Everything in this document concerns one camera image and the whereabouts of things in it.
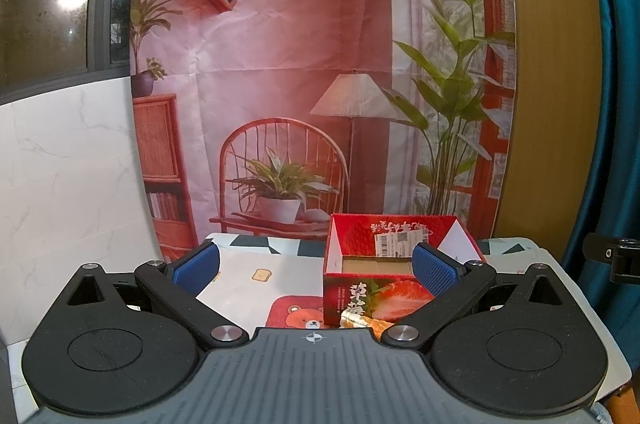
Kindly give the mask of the yellow wooden panel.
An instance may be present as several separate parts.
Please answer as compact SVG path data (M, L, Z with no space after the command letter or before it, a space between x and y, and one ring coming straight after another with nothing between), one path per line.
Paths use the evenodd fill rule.
M516 98L494 234L562 257L596 141L602 86L599 0L515 0Z

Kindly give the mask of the red strawberry cardboard box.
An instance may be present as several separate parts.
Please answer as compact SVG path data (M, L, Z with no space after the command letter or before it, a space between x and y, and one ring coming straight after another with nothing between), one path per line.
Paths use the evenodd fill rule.
M464 264L485 257L454 215L334 214L323 259L323 316L338 326L346 309L393 322L433 300L414 275L420 243Z

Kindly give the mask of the gold foil snack packet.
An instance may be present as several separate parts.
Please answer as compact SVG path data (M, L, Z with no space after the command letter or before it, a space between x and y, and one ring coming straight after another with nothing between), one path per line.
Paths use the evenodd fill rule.
M383 333L393 325L393 322L356 314L349 309L345 309L340 318L342 329L369 329L377 340L381 340Z

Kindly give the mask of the printed living room backdrop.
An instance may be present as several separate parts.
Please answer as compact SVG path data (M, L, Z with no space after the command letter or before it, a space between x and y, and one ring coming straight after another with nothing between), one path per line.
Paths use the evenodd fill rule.
M160 253L323 241L336 213L492 233L514 0L131 0L134 125Z

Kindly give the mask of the teal curtain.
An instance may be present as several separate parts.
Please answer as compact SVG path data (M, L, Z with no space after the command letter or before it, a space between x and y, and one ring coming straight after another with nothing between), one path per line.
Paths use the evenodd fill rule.
M639 289L615 283L610 268L586 259L590 233L639 236L639 0L599 0L602 90L596 144L585 193L562 265L639 368Z

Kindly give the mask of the bear pattern tablecloth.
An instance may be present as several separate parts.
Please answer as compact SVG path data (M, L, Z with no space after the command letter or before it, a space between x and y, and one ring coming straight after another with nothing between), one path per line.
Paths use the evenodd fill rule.
M254 332L270 328L329 328L323 316L323 259L326 242L233 233L211 233L220 252L215 279L196 297L204 305ZM631 378L620 346L589 304L580 286L545 249L526 238L480 240L489 265L500 273L521 274L533 263L551 266L598 332L608 353L608 373L598 392L605 398Z

